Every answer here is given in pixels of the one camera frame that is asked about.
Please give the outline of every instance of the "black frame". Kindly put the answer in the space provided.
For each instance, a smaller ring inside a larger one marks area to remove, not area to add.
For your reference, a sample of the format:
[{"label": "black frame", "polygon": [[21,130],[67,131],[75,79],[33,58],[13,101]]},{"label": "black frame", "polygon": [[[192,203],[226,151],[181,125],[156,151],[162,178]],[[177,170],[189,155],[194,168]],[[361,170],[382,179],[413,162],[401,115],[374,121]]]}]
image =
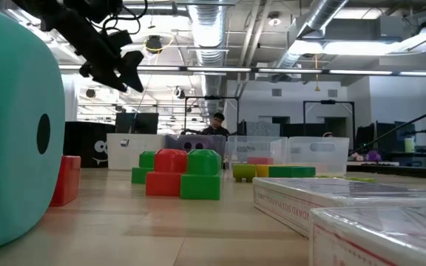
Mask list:
[{"label": "black frame", "polygon": [[347,103],[351,105],[351,115],[353,117],[353,147],[356,148],[356,122],[354,117],[354,102],[347,100],[304,100],[303,101],[303,135],[306,136],[307,133],[307,114],[306,114],[306,105],[307,103],[319,103],[325,105],[334,105],[337,103]]},{"label": "black frame", "polygon": [[222,97],[222,96],[185,96],[185,112],[183,114],[183,130],[186,131],[186,110],[188,109],[187,101],[189,99],[204,99],[204,100],[228,100],[233,99],[237,102],[236,108],[236,123],[240,122],[240,98],[239,97]]}]

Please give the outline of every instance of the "white wall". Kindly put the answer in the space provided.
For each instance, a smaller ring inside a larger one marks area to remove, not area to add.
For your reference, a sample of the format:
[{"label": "white wall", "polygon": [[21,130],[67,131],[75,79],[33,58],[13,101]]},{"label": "white wall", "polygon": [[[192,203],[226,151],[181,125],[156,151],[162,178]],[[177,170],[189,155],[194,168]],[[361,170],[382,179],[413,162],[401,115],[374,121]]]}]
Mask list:
[{"label": "white wall", "polygon": [[[236,90],[236,81],[228,81],[228,93],[233,95]],[[304,100],[327,100],[328,89],[337,89],[338,98],[334,100],[347,100],[346,87],[341,87],[339,82],[320,82],[320,91],[316,92],[315,82],[306,85],[296,82],[271,84],[264,81],[248,82],[240,101],[240,121],[257,122],[259,116],[290,117],[290,123],[303,122],[302,103]],[[282,89],[282,97],[273,97],[271,89]],[[235,112],[230,112],[231,107],[226,107],[227,126],[234,126]],[[341,105],[326,106],[316,104],[307,113],[307,123],[323,123],[324,117],[348,117],[349,112]]]},{"label": "white wall", "polygon": [[[364,77],[348,87],[348,100],[354,102],[354,119],[356,130],[360,126],[369,126],[372,120],[371,114],[371,82],[369,77]],[[353,135],[353,122],[348,118],[348,136]]]},{"label": "white wall", "polygon": [[79,75],[62,75],[65,94],[65,121],[77,121]]},{"label": "white wall", "polygon": [[[356,126],[407,122],[426,113],[426,78],[366,77],[348,87],[348,99],[356,104]],[[426,118],[415,123],[426,129]],[[417,135],[426,145],[426,134]]]}]

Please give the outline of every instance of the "red block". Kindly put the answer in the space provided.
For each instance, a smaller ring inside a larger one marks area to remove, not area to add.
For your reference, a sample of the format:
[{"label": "red block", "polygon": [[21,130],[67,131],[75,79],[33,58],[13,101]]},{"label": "red block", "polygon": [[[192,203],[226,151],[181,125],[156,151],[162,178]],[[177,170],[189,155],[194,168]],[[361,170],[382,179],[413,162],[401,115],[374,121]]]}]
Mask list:
[{"label": "red block", "polygon": [[149,172],[146,177],[147,196],[180,196],[180,176],[177,173]]},{"label": "red block", "polygon": [[248,164],[273,165],[274,164],[274,158],[248,157]]},{"label": "red block", "polygon": [[186,171],[186,151],[161,149],[155,154],[154,171],[147,173],[147,196],[180,196],[180,176]]},{"label": "red block", "polygon": [[186,151],[160,149],[155,153],[154,171],[162,173],[184,173],[186,171]]},{"label": "red block", "polygon": [[50,206],[63,206],[78,196],[80,164],[81,158],[79,156],[62,156],[57,184]]}]

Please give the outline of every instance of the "black hair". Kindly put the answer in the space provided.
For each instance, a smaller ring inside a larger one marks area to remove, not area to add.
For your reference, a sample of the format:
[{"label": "black hair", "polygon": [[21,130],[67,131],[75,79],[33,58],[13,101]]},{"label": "black hair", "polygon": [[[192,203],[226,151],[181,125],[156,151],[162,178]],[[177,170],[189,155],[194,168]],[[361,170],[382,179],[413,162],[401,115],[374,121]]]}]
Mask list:
[{"label": "black hair", "polygon": [[216,113],[216,114],[214,114],[213,115],[213,118],[218,118],[218,119],[220,119],[221,121],[224,121],[225,120],[225,116],[222,114],[222,113]]}]

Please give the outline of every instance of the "white box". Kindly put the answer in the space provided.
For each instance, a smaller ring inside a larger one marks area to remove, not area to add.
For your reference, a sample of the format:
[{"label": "white box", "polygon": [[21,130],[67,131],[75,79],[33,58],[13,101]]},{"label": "white box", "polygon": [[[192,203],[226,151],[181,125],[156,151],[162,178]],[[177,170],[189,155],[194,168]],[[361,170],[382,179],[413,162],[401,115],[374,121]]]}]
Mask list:
[{"label": "white box", "polygon": [[139,166],[143,151],[158,151],[165,147],[166,136],[157,134],[107,134],[108,168],[132,170]]},{"label": "white box", "polygon": [[310,266],[426,265],[426,207],[317,208]]},{"label": "white box", "polygon": [[308,237],[310,209],[426,206],[426,191],[337,178],[253,179],[254,207]]}]

